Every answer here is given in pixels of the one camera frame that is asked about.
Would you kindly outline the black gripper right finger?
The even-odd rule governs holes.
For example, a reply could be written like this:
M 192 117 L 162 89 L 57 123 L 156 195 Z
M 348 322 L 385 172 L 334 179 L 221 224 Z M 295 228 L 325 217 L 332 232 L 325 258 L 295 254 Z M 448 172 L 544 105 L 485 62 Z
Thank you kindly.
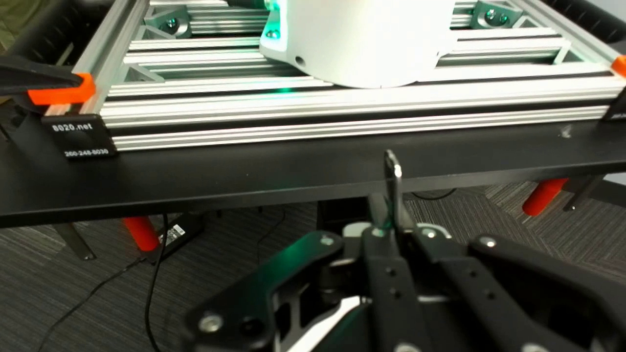
M 626 352 L 626 285 L 495 234 L 469 242 L 524 312 L 583 352 Z

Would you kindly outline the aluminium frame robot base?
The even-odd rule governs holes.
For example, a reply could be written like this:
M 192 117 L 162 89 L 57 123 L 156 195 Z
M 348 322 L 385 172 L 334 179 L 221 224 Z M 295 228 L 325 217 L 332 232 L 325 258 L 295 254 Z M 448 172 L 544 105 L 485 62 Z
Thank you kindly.
M 452 3 L 434 70 L 397 88 L 350 88 L 260 50 L 283 0 L 113 0 L 74 72 L 84 103 L 45 121 L 70 158 L 614 117 L 622 54 L 544 0 Z

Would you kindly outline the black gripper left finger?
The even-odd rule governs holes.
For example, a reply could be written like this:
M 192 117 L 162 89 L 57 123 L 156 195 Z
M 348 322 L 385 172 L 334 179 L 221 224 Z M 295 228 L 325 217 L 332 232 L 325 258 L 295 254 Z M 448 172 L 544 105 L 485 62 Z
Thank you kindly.
M 184 352 L 285 352 L 338 309 L 325 267 L 342 254 L 340 234 L 299 236 L 254 271 L 184 314 Z

